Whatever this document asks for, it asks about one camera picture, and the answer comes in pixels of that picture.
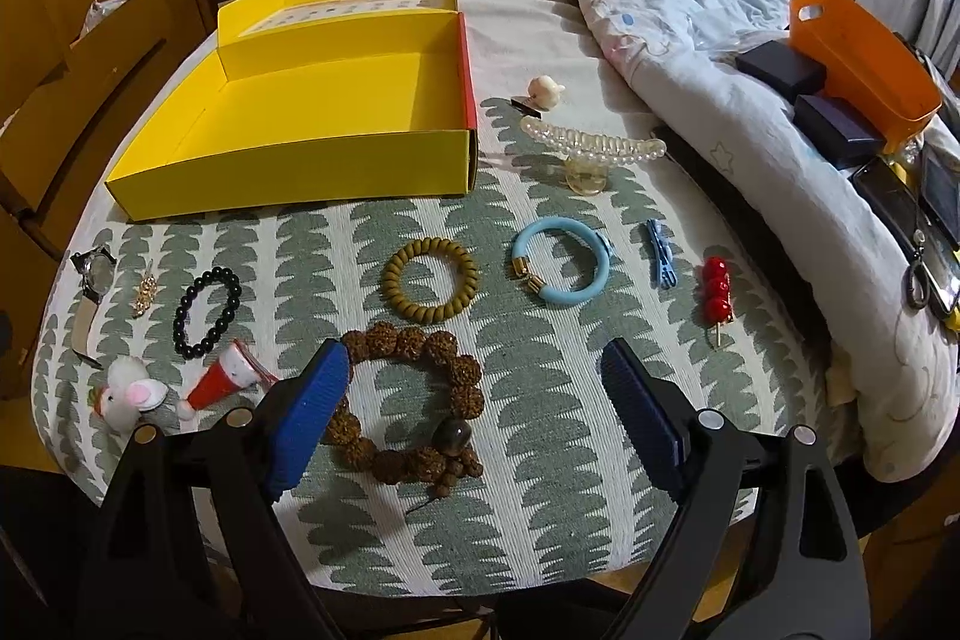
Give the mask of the silver wristwatch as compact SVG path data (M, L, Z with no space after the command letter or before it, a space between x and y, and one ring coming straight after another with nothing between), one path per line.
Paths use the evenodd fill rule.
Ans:
M75 252L70 257L73 268L80 276L80 294L82 298L76 308L75 319L70 330L70 349L78 359L93 369L101 369L103 364L89 352L89 331L99 305L112 289L116 279L117 260L106 244Z

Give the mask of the dark jewelry box lower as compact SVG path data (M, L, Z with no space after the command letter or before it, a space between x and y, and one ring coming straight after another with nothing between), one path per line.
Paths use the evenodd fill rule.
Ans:
M799 96L794 101L793 124L838 169L869 161L885 145L884 136L843 99Z

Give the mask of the dark jewelry box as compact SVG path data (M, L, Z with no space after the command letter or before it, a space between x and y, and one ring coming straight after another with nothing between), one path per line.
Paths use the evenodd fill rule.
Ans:
M799 96L794 101L793 124L838 169L869 161L885 145L884 136L843 99Z
M740 73L753 76L774 89L789 104L799 96L822 91L827 69L784 41L768 41L734 57Z

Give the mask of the dark jewelry box upper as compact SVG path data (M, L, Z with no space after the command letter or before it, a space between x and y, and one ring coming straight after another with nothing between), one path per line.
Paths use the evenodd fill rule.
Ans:
M768 41L734 57L740 73L753 76L774 89L789 104L799 96L822 91L827 69L784 41Z

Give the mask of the red santa hat clip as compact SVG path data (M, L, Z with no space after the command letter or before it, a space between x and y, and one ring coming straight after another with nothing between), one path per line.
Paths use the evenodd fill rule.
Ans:
M192 419L200 409L220 403L252 385L272 386L277 381L278 377L252 354L251 347L233 339L218 354L217 360L206 367L189 395L179 401L178 416L183 420Z

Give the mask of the white plush bunny clip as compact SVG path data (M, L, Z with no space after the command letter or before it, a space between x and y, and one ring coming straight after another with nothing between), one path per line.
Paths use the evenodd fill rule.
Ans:
M132 356L114 359L106 370L106 383L93 386L88 404L110 432L128 437L145 414L174 399L171 388L148 374L145 364Z

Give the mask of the red candied berry hair clip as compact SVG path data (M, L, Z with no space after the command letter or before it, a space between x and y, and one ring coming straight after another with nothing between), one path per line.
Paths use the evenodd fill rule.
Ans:
M722 330L734 320L732 305L731 275L727 262L718 255L704 260L701 270L701 292L704 323L708 326L709 344L715 349L722 347Z

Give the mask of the gold rhinestone brooch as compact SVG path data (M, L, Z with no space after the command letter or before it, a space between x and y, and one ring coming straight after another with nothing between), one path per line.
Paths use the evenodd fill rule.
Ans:
M145 269L133 296L132 314L135 319L143 317L148 312L155 302L156 294L158 294L158 280L155 273L151 268Z

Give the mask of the smartphone with case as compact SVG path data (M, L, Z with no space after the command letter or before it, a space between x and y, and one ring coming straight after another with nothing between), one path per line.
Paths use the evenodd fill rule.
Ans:
M905 296L913 310L929 308L958 333L958 166L934 146L919 152L914 179L903 182L880 158L850 177L905 255Z

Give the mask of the yellow cardboard box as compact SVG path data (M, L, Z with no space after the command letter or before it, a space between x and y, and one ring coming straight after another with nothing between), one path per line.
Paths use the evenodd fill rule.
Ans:
M462 197L477 158L459 0L236 0L106 187L133 221Z

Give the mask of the white duck hair clip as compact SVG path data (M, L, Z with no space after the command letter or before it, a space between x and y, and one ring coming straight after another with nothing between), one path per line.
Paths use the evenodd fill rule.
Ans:
M540 74L529 81L524 96L514 96L511 105L529 117L540 117L560 105L566 88L548 74Z

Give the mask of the orange plastic basket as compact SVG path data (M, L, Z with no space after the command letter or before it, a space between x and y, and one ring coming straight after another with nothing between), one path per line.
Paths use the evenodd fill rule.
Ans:
M866 117L885 154L918 136L940 109L931 75L854 0L791 0L789 44L825 67L823 91Z

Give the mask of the white plastic bag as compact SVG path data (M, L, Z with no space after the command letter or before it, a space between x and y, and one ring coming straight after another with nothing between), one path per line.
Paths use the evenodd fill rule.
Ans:
M125 5L128 0L93 0L86 10L85 19L83 19L82 29L78 37L83 39L94 28L97 28L108 16Z

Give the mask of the wooden wardrobe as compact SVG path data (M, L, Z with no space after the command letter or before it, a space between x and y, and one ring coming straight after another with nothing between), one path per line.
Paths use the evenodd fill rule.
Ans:
M2 0L2 393L24 395L44 305L110 156L213 28L206 0Z

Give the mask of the floral duvet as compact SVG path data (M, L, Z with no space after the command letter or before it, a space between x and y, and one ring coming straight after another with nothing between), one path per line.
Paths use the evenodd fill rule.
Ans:
M777 92L732 53L788 26L791 0L578 0L604 57L643 103L760 213L814 291L850 367L866 468L905 481L958 414L958 346L905 299L908 263Z

